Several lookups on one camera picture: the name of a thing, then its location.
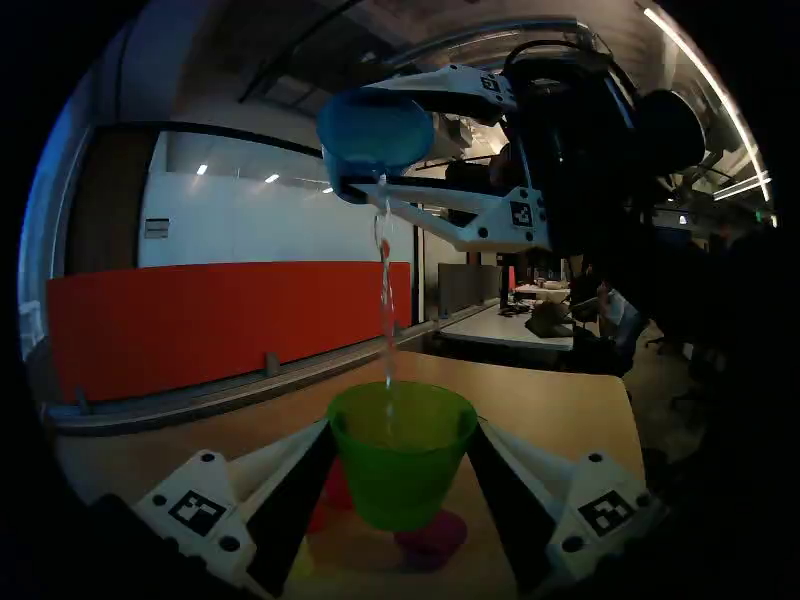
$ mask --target white wall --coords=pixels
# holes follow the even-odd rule
[[[139,266],[379,260],[375,209],[309,190],[235,177],[151,172],[145,190]],[[144,220],[170,219],[169,237],[145,239]],[[394,219],[393,261],[413,263],[411,225]]]

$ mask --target red wall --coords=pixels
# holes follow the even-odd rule
[[[411,324],[411,266],[393,263],[395,319]],[[377,262],[187,265],[48,282],[65,401],[141,396],[247,373],[381,334]]]

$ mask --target ceiling light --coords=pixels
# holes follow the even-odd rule
[[[772,177],[767,177],[764,180],[764,183],[769,183],[770,181],[772,181]],[[724,190],[714,192],[714,202],[716,202],[717,200],[724,200],[725,198],[730,198],[731,196],[735,196],[737,194],[741,194],[742,192],[746,192],[747,190],[752,190],[753,188],[757,188],[759,185],[760,184],[757,181],[754,181],[750,185],[746,185],[744,187],[737,187],[736,189],[733,190],[725,188]]]
[[[722,86],[717,83],[716,79],[714,79],[714,76],[711,74],[711,71],[708,70],[708,67],[702,63],[700,58],[698,58],[694,51],[686,44],[686,42],[683,41],[683,39],[681,39],[681,37],[674,29],[672,29],[672,27],[670,27],[661,17],[659,17],[649,8],[644,9],[644,14],[653,23],[658,25],[661,31],[666,33],[670,39],[675,42],[678,48],[683,50],[683,53],[694,63],[694,66],[697,67],[698,71],[700,71],[700,74],[708,82],[708,85],[711,86],[711,89],[714,90],[714,93],[719,96],[722,106],[725,107],[725,110],[728,112],[728,116],[730,116],[731,121],[733,122],[733,126],[736,128],[736,132],[742,139],[742,144],[744,144],[744,147],[747,149],[750,162],[753,163],[753,168],[756,170],[756,177],[758,177],[758,185],[761,186],[761,193],[764,194],[764,201],[769,202],[769,192],[767,191],[767,182],[765,181],[764,173],[761,171],[761,165],[759,165],[758,159],[756,158],[755,149],[750,143],[750,140],[747,138],[747,132],[745,131],[744,125],[736,113],[736,107],[733,105],[733,102],[730,98],[728,98],[727,94],[722,91]]]

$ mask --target green cup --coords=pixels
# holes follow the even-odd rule
[[[475,431],[475,409],[444,388],[396,381],[352,387],[328,406],[356,512],[413,531],[438,512]]]

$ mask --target table surface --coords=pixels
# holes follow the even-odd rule
[[[643,479],[639,437],[622,381],[604,375],[533,371],[399,352],[398,379],[447,387],[493,424],[538,447],[577,460],[602,450]],[[320,418],[338,392],[382,378],[373,361],[305,389],[216,417],[116,437],[60,437],[56,450],[76,491],[91,501],[114,492],[136,502],[200,449],[233,459]],[[516,598],[516,584],[464,458],[444,507],[468,525],[465,544],[440,571],[411,573],[391,534],[352,511],[326,512],[308,536],[314,575],[287,583],[284,598]]]
[[[439,332],[447,338],[468,342],[483,342],[519,348],[538,348],[569,352],[572,350],[573,338],[540,338],[525,327],[530,313],[503,317],[498,314],[498,307],[493,306],[477,315],[472,315],[442,328]]]

